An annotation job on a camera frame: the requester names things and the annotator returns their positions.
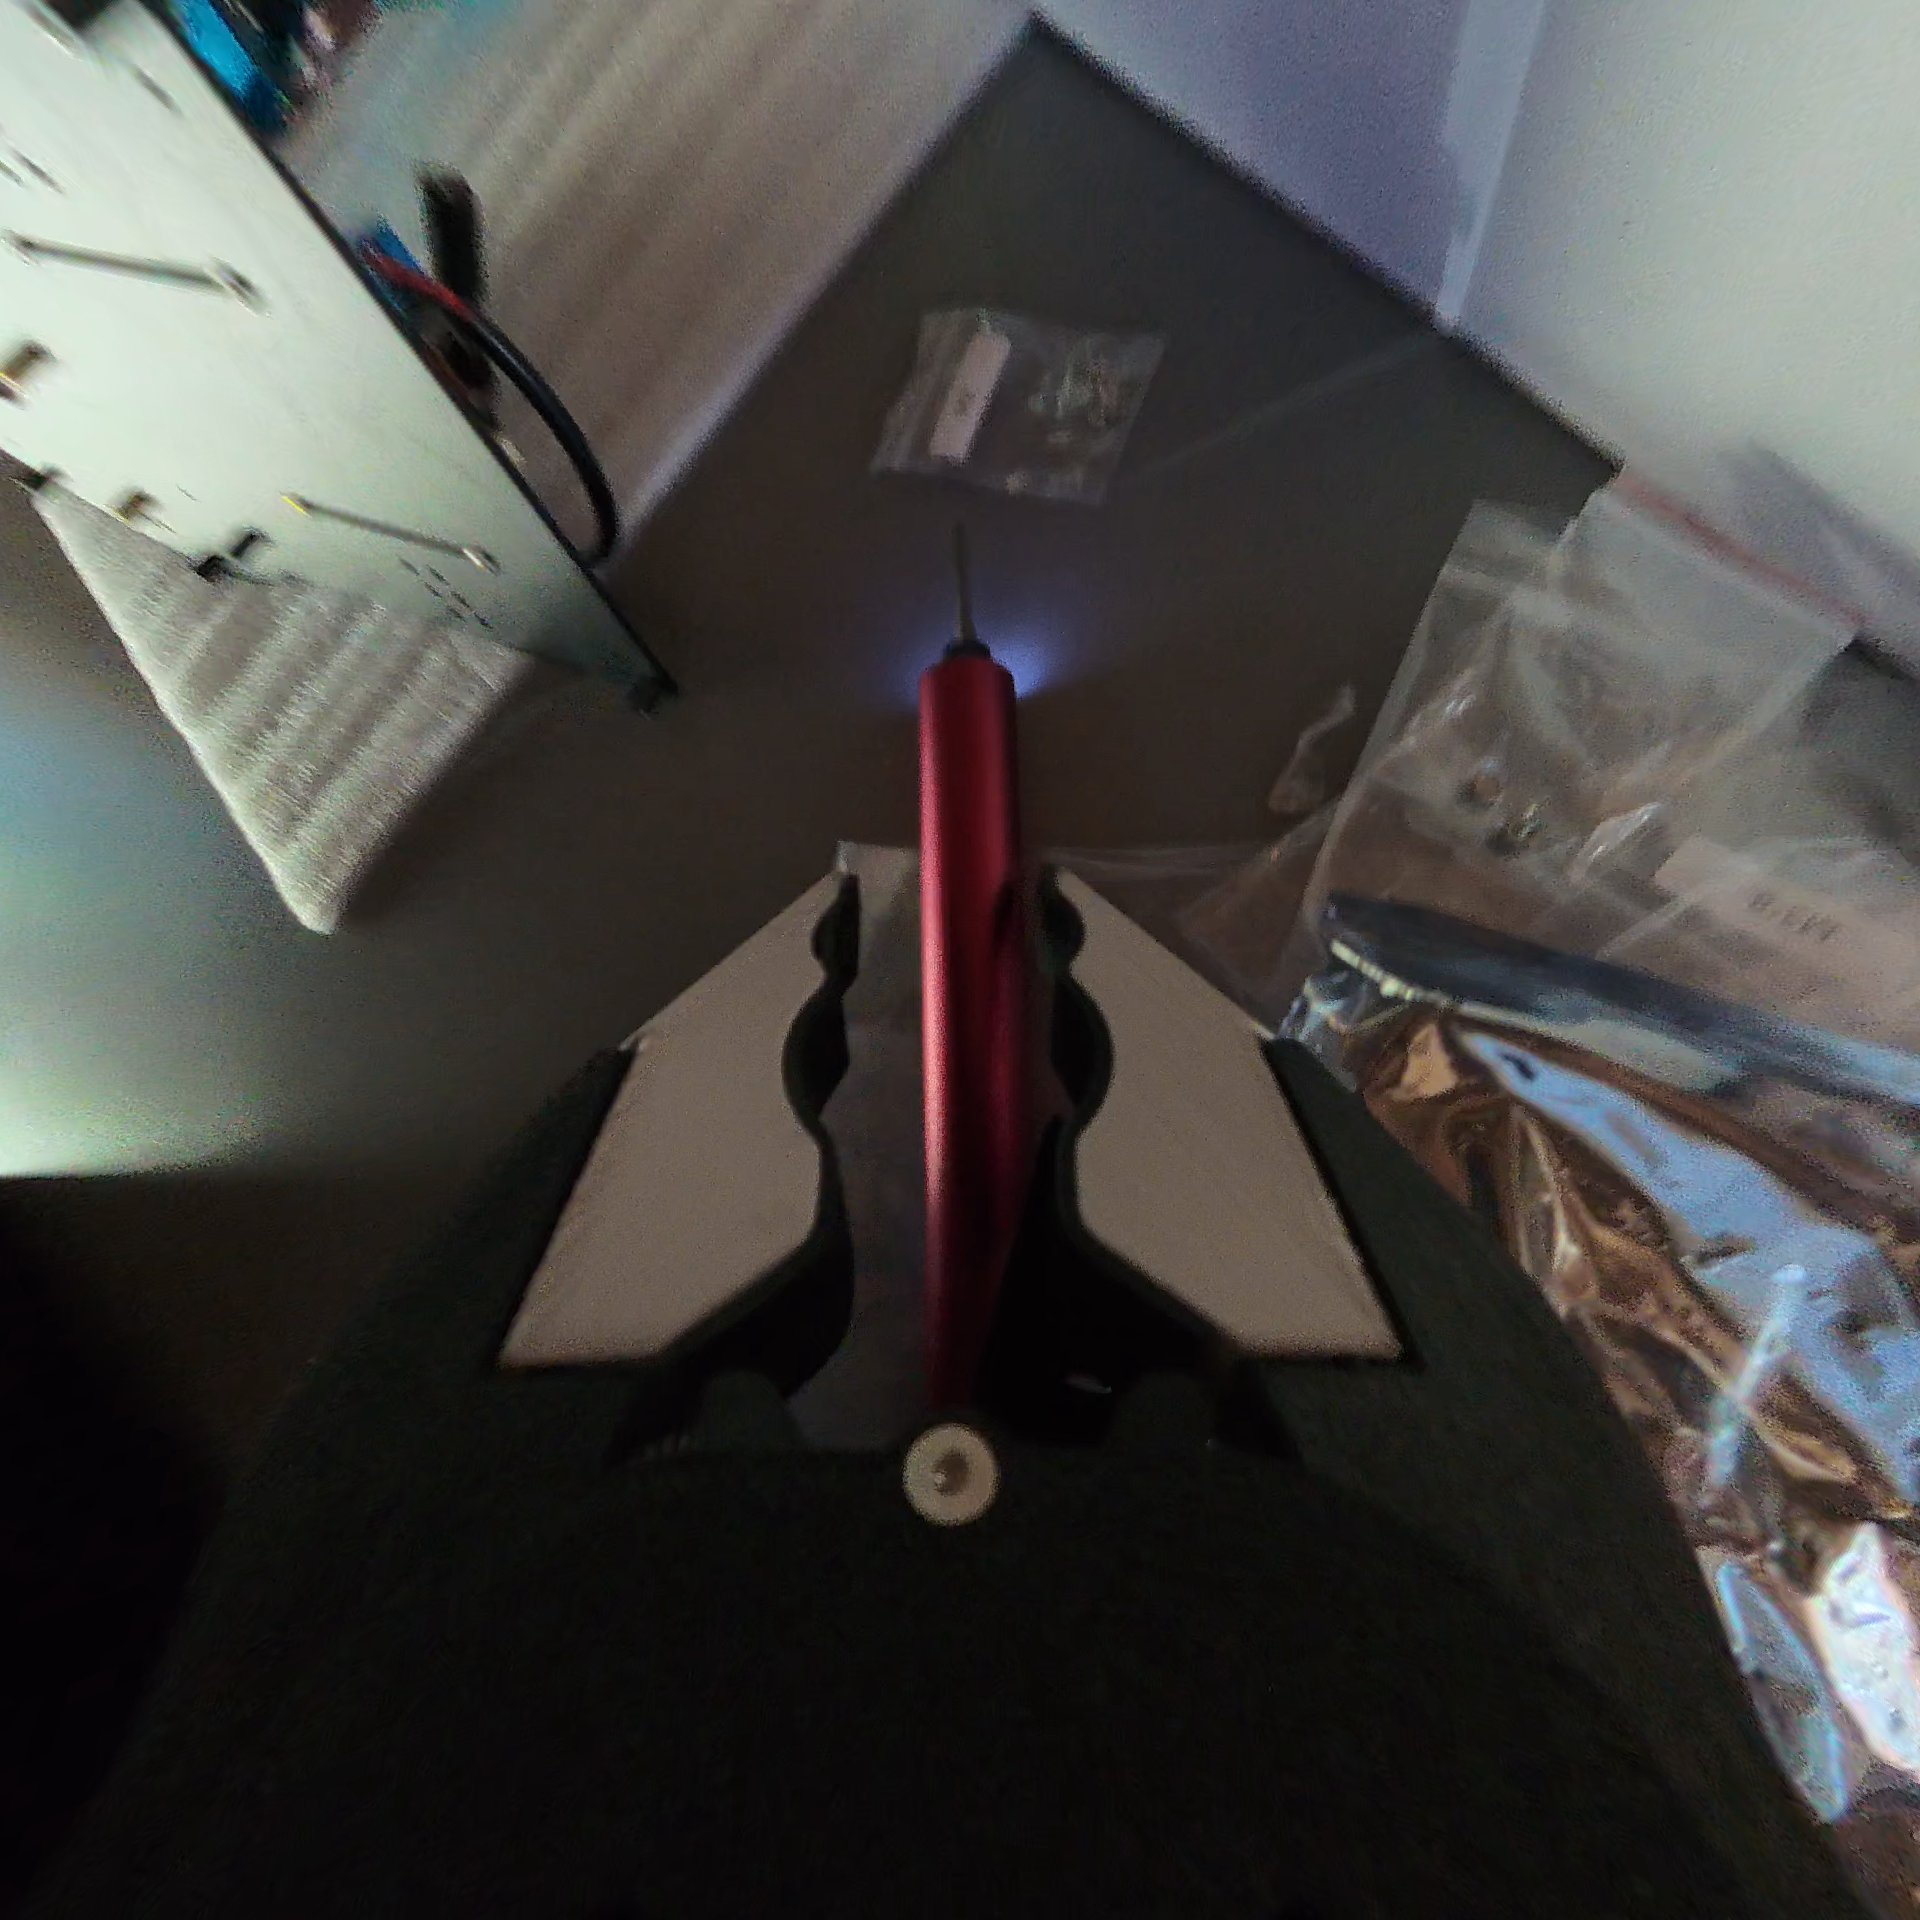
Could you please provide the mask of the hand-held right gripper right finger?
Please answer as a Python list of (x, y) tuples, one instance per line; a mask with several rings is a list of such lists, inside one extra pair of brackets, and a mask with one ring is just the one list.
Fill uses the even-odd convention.
[(1406, 1359), (1276, 1040), (1089, 880), (1041, 888), (1048, 1067), (1031, 1321), (1073, 1385)]

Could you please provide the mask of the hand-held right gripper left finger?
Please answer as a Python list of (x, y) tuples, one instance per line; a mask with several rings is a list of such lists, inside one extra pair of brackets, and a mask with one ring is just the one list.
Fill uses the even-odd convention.
[(792, 1395), (825, 1368), (855, 1299), (825, 1114), (857, 958), (857, 878), (831, 871), (632, 1035), (504, 1370), (630, 1365), (672, 1395), (754, 1370)]

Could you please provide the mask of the red electric screwdriver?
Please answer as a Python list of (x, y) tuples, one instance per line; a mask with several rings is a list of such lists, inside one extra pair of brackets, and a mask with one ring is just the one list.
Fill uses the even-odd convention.
[(977, 626), (966, 526), (955, 622), (920, 679), (927, 1370), (975, 1400), (1034, 1162), (1028, 866), (1017, 685)]

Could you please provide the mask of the blue toy robot arm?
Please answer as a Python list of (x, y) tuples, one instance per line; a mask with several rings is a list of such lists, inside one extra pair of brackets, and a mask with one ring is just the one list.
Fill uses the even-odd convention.
[(4, 454), (191, 563), (678, 690), (154, 6), (4, 6)]

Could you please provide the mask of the clear bag white label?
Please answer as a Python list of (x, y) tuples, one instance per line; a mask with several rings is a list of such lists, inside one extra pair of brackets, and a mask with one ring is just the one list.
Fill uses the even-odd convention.
[(1753, 737), (1616, 800), (1406, 738), (1176, 923), (1271, 1017), (1321, 963), (1321, 910), (1360, 897), (1915, 1051), (1915, 798), (1851, 745)]

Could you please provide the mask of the white foam sheet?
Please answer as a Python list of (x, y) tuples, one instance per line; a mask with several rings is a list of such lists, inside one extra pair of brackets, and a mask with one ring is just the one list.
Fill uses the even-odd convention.
[[(602, 587), (1026, 23), (1026, 6), (154, 7), (352, 250), (387, 227), (465, 303), (491, 394), (458, 395)], [(214, 571), (19, 471), (279, 899), (334, 931), (538, 656)]]

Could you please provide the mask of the clear bag red zip strip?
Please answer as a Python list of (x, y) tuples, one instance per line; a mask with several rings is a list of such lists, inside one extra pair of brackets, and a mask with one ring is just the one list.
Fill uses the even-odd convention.
[(1627, 838), (1728, 777), (1857, 640), (1851, 617), (1660, 496), (1463, 521), (1347, 797), (1494, 846)]

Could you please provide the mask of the small clear screw bag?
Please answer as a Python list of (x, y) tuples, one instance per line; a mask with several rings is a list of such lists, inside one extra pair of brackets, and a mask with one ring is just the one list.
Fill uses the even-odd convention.
[(1095, 509), (1163, 351), (1151, 333), (1074, 327), (982, 305), (931, 311), (872, 471)]

